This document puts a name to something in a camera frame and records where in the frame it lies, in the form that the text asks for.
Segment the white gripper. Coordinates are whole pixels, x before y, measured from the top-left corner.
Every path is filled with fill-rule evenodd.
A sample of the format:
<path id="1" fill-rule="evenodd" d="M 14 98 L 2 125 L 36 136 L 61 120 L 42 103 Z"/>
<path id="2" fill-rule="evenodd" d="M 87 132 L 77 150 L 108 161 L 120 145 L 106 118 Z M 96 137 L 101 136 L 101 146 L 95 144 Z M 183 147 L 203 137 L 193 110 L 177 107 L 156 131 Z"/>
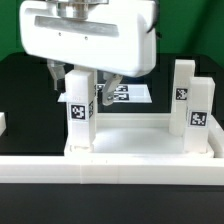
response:
<path id="1" fill-rule="evenodd" d="M 91 5 L 85 20 L 64 17 L 58 11 L 56 2 L 36 0 L 24 1 L 19 11 L 23 48 L 30 55 L 48 58 L 56 91 L 65 90 L 63 62 L 105 71 L 102 103 L 109 106 L 122 75 L 139 77 L 155 67 L 154 0 Z"/>

